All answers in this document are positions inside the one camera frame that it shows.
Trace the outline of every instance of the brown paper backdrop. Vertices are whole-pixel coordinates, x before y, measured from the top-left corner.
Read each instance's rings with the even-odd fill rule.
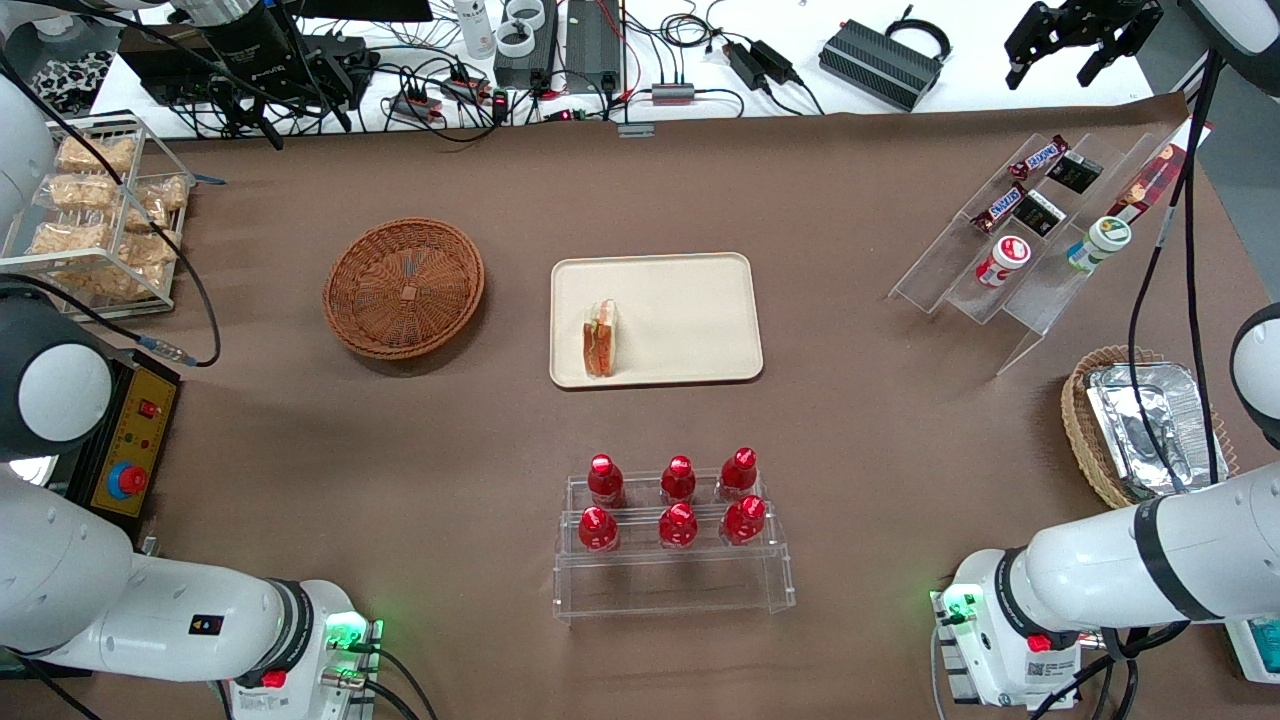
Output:
[[[1097,131],[1128,147],[1184,115],[1164,97],[1116,109],[692,122],[636,141],[611,124],[562,123],[462,150],[425,135],[291,138],[283,152],[262,141],[180,145],[193,170],[229,181],[198,190],[187,236],[227,350],[215,368],[186,373],[156,486],[164,552],[339,583],[361,611],[387,619],[388,648],[444,720],[932,717],[927,591],[974,550],[1106,510],[1075,469],[1057,393],[1076,359],[1124,341],[1158,219],[1139,223],[1140,246],[1108,260],[1048,340],[998,380],[1016,328],[957,313],[931,319],[884,295],[1028,133]],[[1266,297],[1216,196],[1199,187],[1211,391],[1251,469],[1274,454],[1233,397],[1225,363],[1238,324]],[[364,363],[329,334],[320,288],[347,243],[406,215],[475,240],[485,302],[425,363]],[[1178,232],[1139,337],[1189,361],[1180,241]],[[552,384],[558,260],[716,250],[751,260],[758,380]],[[175,313],[134,324],[206,355],[198,300],[188,279],[177,286]],[[602,450],[640,470],[677,451],[712,465],[741,445],[759,450],[791,541],[795,609],[572,629],[553,619],[566,474]],[[1132,717],[1275,717],[1280,689],[1234,679],[1224,647],[1217,632],[1197,629],[1144,655]],[[220,716],[200,684],[67,685],[108,720]],[[1123,675],[1116,696],[1121,688]],[[73,717],[35,683],[3,683],[0,697],[4,716]]]

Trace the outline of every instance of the red bottle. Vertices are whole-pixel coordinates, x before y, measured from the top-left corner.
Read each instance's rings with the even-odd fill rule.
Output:
[[[600,507],[626,507],[627,498],[622,486],[622,470],[618,470],[608,455],[602,452],[591,459],[591,469],[586,473],[591,502]]]
[[[724,461],[721,468],[719,480],[716,483],[716,497],[724,502],[742,500],[751,495],[755,487],[755,451],[750,447],[740,448]]]
[[[694,464],[684,455],[671,459],[671,465],[662,471],[662,501],[667,505],[691,502],[698,478],[694,477]]]
[[[612,552],[618,548],[618,521],[608,510],[593,505],[582,511],[577,539],[591,552]]]
[[[667,550],[684,550],[698,537],[698,518],[687,502],[677,502],[658,519],[658,539]]]
[[[764,501],[749,495],[728,506],[721,520],[724,544],[746,544],[764,529]]]

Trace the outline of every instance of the white desk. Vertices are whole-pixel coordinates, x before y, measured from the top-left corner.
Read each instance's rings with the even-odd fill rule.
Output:
[[[490,0],[488,5],[490,14],[493,14],[494,27],[497,27],[497,20],[502,14],[502,3]],[[643,3],[632,0],[628,10],[634,18],[650,28],[657,28],[664,17],[687,12],[690,6],[686,0],[648,0]],[[808,0],[805,5],[800,5],[799,0],[724,0],[716,6],[712,19],[717,27],[745,35],[753,40],[764,40],[786,55],[795,63],[796,69],[809,83],[827,113],[896,113],[899,110],[895,108],[819,68],[818,53],[822,50],[823,42],[838,31],[841,20],[852,18],[873,28],[884,28],[902,14],[905,5],[906,0],[867,0],[863,3]],[[1133,58],[1116,60],[1112,67],[1098,76],[1092,87],[1082,88],[1075,74],[1093,53],[1092,47],[1064,50],[1041,60],[1032,68],[1021,87],[1018,91],[1010,91],[1005,87],[1009,60],[1005,55],[1004,42],[1029,5],[1030,0],[984,0],[983,3],[916,0],[911,17],[927,19],[942,27],[950,37],[954,50],[943,67],[938,83],[924,96],[915,111],[1116,105],[1152,95],[1146,77]],[[705,1],[699,3],[699,15],[705,14]],[[564,5],[561,6],[561,13],[566,13]],[[163,8],[143,12],[142,15],[143,22],[159,24],[164,22],[166,14],[168,8]],[[315,31],[320,26],[320,20],[307,20],[303,31]],[[566,23],[562,20],[559,27],[563,40]],[[369,23],[352,22],[344,32],[349,36],[367,38],[371,47],[396,44],[389,33]],[[658,60],[649,40],[635,32],[628,32],[627,38],[632,50],[627,59],[627,81],[635,83],[636,63],[639,61],[641,72],[639,86],[641,88],[649,87],[658,81]],[[927,55],[937,53],[932,38],[923,32],[902,31],[896,33],[895,38]],[[717,50],[721,45],[722,42],[717,40]],[[461,55],[463,60],[490,72],[492,77],[492,59],[483,61],[470,59],[461,38],[447,49]],[[658,47],[658,51],[664,58],[667,79],[671,82],[671,56],[662,46]],[[381,54],[383,61],[411,65],[431,56],[425,50],[384,50]],[[746,100],[745,114],[748,117],[785,114],[763,94],[748,94],[737,76],[730,69],[722,53],[716,51],[705,55],[701,47],[694,47],[685,50],[685,59],[687,65],[685,79],[687,82],[699,88],[722,87],[740,92]],[[361,104],[370,131],[383,129],[385,115],[380,105],[381,99],[393,96],[398,87],[396,77],[375,73]],[[774,92],[782,102],[796,110],[814,111],[808,96],[794,83],[777,88]],[[631,122],[732,117],[737,113],[737,101],[728,95],[699,96],[705,99],[687,106],[664,108],[655,108],[643,97],[640,96],[637,101],[631,104]],[[600,109],[600,101],[595,95],[577,95],[543,101],[540,108],[544,114],[566,108],[595,111]],[[120,58],[115,58],[113,61],[97,100],[93,102],[95,113],[113,110],[136,113],[161,137],[195,136],[192,129],[172,110],[151,100],[138,83],[137,76]],[[516,109],[513,115],[517,123],[525,119],[527,110],[527,104]],[[445,102],[444,113],[448,117],[449,127],[458,127],[456,108]],[[358,129],[356,114],[352,113],[351,117]],[[613,117],[621,119],[622,114],[618,111]],[[301,124],[310,123],[311,120],[305,120]],[[291,126],[292,120],[278,124],[282,132],[285,132]],[[410,129],[410,126],[393,122],[392,128]],[[324,120],[321,131],[342,132],[342,128],[330,117]]]

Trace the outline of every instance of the wicker basket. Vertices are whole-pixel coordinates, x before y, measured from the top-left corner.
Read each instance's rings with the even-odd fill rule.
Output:
[[[1158,352],[1140,347],[1137,348],[1135,355],[1139,364],[1158,363],[1165,359]],[[1137,500],[1125,492],[1124,484],[1111,464],[1111,452],[1107,451],[1106,439],[1102,438],[1102,430],[1093,418],[1093,406],[1089,405],[1089,398],[1084,393],[1084,374],[1094,368],[1128,361],[1128,345],[1112,345],[1094,350],[1080,360],[1062,384],[1062,425],[1066,427],[1066,437],[1071,441],[1071,452],[1075,454],[1075,461],[1079,462],[1085,479],[1093,486],[1093,491],[1111,507],[1134,505]],[[1212,407],[1210,411],[1213,418],[1213,433],[1222,446],[1222,457],[1226,459],[1228,477],[1235,475],[1240,471],[1235,460],[1235,450],[1226,437],[1222,419]]]
[[[348,348],[367,357],[425,355],[467,324],[484,292],[484,263],[453,225],[406,218],[347,249],[324,286],[324,316]]]

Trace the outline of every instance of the patterned cloth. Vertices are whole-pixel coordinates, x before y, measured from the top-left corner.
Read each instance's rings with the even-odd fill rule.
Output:
[[[36,73],[32,86],[59,113],[65,115],[87,113],[97,97],[99,88],[102,87],[113,58],[115,53],[100,50],[72,63],[50,60]]]

